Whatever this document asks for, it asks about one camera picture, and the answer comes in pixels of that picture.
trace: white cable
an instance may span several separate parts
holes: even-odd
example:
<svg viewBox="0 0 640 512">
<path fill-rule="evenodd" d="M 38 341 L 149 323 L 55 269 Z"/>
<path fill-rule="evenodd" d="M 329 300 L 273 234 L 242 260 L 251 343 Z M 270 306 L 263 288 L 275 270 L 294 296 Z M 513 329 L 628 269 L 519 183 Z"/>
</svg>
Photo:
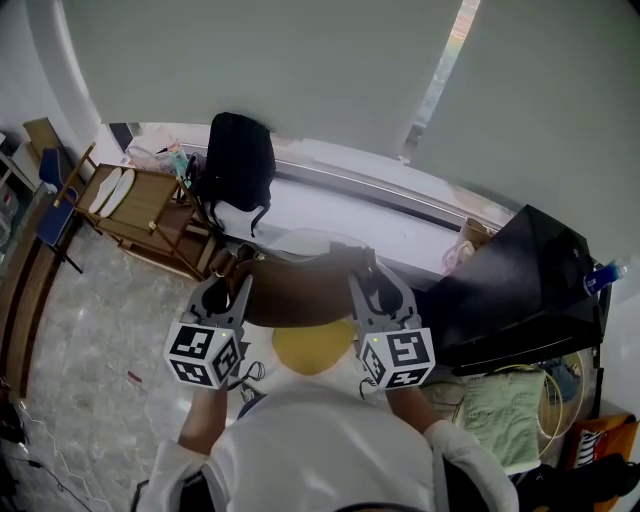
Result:
<svg viewBox="0 0 640 512">
<path fill-rule="evenodd" d="M 55 457 L 56 455 L 60 455 L 60 458 L 62 459 L 64 467 L 67 469 L 67 473 L 69 474 L 69 476 L 73 476 L 75 478 L 79 478 L 80 480 L 82 480 L 82 483 L 84 485 L 84 490 L 87 493 L 87 496 L 89 497 L 89 499 L 93 501 L 101 501 L 102 503 L 106 503 L 107 507 L 109 507 L 109 510 L 113 512 L 113 509 L 111 508 L 111 504 L 107 500 L 103 500 L 102 498 L 96 498 L 95 496 L 93 496 L 93 494 L 91 494 L 91 492 L 89 491 L 89 487 L 87 486 L 87 481 L 84 478 L 82 478 L 80 475 L 76 475 L 75 473 L 71 472 L 71 470 L 69 469 L 69 466 L 67 465 L 67 461 L 64 459 L 64 455 L 62 455 L 62 452 L 58 450 L 58 447 L 56 446 L 56 438 L 53 437 L 53 434 L 51 434 L 51 432 L 49 432 L 49 429 L 47 428 L 47 425 L 45 424 L 45 422 L 40 420 L 34 420 L 31 417 L 31 415 L 27 412 L 27 407 L 24 405 L 24 402 L 22 401 L 20 401 L 20 409 L 22 410 L 22 412 L 24 412 L 27 415 L 27 418 L 29 418 L 33 423 L 40 423 L 44 427 L 44 430 L 47 433 L 47 435 L 53 440 L 53 456 Z"/>
</svg>

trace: black box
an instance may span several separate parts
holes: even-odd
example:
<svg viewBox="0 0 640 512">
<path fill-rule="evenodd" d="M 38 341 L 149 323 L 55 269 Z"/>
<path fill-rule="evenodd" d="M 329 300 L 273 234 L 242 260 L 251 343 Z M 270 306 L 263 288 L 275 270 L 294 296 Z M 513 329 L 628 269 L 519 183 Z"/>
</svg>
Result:
<svg viewBox="0 0 640 512">
<path fill-rule="evenodd" d="M 584 237 L 524 207 L 469 260 L 417 298 L 438 364 L 483 373 L 534 363 L 602 342 L 598 297 Z"/>
</svg>

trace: wooden shelf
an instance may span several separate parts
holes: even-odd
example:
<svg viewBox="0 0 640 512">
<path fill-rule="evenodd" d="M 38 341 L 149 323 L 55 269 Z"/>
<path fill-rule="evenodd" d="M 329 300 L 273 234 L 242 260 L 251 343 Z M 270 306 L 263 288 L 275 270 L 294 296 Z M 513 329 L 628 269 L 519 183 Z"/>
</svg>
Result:
<svg viewBox="0 0 640 512">
<path fill-rule="evenodd" d="M 81 194 L 76 209 L 89 215 L 89 206 L 98 195 L 101 183 L 111 174 L 116 165 L 100 164 Z M 149 222 L 158 222 L 167 202 L 178 189 L 175 176 L 160 172 L 134 169 L 136 178 L 131 190 L 122 203 L 109 217 L 114 222 L 127 224 L 139 229 L 148 230 Z"/>
<path fill-rule="evenodd" d="M 180 187 L 174 176 L 136 169 L 131 190 L 108 218 L 88 212 L 100 184 L 114 167 L 97 166 L 76 209 L 96 229 L 119 240 L 129 254 L 194 279 L 205 279 L 215 248 L 213 233 L 192 224 L 197 205 L 186 189 L 186 202 L 173 199 Z"/>
</svg>

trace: green towel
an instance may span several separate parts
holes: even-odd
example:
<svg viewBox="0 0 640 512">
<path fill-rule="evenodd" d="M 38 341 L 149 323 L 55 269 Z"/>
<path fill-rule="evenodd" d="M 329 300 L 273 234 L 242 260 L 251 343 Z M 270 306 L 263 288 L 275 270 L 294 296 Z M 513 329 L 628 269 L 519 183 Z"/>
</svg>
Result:
<svg viewBox="0 0 640 512">
<path fill-rule="evenodd" d="M 537 415 L 544 379 L 542 371 L 521 371 L 471 379 L 467 385 L 462 426 L 509 474 L 540 464 Z"/>
</svg>

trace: blue bottle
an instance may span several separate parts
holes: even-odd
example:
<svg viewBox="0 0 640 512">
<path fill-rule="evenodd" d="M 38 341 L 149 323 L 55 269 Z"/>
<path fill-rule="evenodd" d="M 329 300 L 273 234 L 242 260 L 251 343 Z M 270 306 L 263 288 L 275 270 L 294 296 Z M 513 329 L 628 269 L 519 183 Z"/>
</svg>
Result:
<svg viewBox="0 0 640 512">
<path fill-rule="evenodd" d="M 629 258 L 616 258 L 608 265 L 584 276 L 583 286 L 587 295 L 593 295 L 629 272 Z"/>
</svg>

